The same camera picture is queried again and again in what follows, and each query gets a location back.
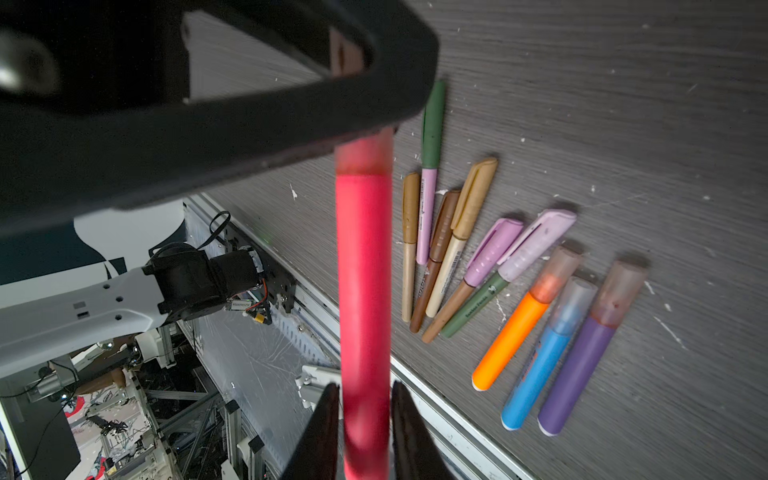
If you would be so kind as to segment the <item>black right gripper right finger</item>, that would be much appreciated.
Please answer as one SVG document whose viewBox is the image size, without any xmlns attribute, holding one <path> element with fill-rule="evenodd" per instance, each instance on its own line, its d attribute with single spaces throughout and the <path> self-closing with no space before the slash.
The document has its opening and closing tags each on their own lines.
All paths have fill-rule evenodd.
<svg viewBox="0 0 768 480">
<path fill-rule="evenodd" d="M 397 479 L 454 479 L 409 390 L 400 381 L 395 381 L 392 386 L 391 423 Z"/>
</svg>

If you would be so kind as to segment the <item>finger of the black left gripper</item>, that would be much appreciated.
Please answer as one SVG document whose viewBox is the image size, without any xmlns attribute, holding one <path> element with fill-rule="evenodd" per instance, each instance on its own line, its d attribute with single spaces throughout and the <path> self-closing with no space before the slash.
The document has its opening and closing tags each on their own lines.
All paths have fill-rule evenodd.
<svg viewBox="0 0 768 480">
<path fill-rule="evenodd" d="M 189 102 L 202 11 L 313 83 Z M 1 232 L 131 209 L 328 153 L 418 114 L 439 40 L 403 1 L 5 1 Z"/>
</svg>

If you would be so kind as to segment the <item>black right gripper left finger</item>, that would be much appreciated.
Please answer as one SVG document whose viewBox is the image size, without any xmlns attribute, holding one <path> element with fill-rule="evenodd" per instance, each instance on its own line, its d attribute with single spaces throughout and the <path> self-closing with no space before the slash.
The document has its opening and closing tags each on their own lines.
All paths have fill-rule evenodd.
<svg viewBox="0 0 768 480">
<path fill-rule="evenodd" d="M 281 480 L 333 480 L 337 473 L 339 386 L 328 384 Z"/>
</svg>

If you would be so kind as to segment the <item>blue highlighter pen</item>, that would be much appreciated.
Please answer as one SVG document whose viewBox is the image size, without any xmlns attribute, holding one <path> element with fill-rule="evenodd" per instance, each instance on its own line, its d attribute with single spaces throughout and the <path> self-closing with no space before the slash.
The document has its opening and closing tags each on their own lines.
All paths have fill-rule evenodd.
<svg viewBox="0 0 768 480">
<path fill-rule="evenodd" d="M 597 291 L 594 283 L 580 277 L 573 276 L 566 283 L 501 411 L 506 430 L 519 430 L 524 424 Z"/>
</svg>

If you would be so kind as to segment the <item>purple highlighter pen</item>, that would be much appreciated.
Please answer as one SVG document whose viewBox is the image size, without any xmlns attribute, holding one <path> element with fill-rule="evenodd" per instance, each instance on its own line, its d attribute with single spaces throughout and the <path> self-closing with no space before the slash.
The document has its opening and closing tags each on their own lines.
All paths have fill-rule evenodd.
<svg viewBox="0 0 768 480">
<path fill-rule="evenodd" d="M 634 264 L 613 264 L 539 411 L 537 421 L 545 435 L 563 430 L 647 274 Z"/>
</svg>

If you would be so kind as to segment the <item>pink highlighter pen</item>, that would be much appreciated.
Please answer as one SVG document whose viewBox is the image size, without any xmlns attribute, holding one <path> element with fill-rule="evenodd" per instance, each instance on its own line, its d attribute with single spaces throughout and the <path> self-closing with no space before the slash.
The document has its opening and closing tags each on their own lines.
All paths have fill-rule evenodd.
<svg viewBox="0 0 768 480">
<path fill-rule="evenodd" d="M 335 149 L 344 470 L 389 476 L 393 135 Z"/>
</svg>

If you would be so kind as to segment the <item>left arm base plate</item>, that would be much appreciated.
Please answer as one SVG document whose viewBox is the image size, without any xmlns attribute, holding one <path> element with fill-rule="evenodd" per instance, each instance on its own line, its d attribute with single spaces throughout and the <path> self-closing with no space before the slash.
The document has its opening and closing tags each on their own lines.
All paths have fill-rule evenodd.
<svg viewBox="0 0 768 480">
<path fill-rule="evenodd" d="M 260 280 L 257 285 L 236 296 L 236 302 L 249 303 L 249 306 L 242 310 L 242 314 L 264 325 L 271 325 L 277 312 L 290 314 L 295 306 L 295 276 L 239 227 L 227 227 L 225 238 L 227 251 L 248 251 L 259 271 Z"/>
</svg>

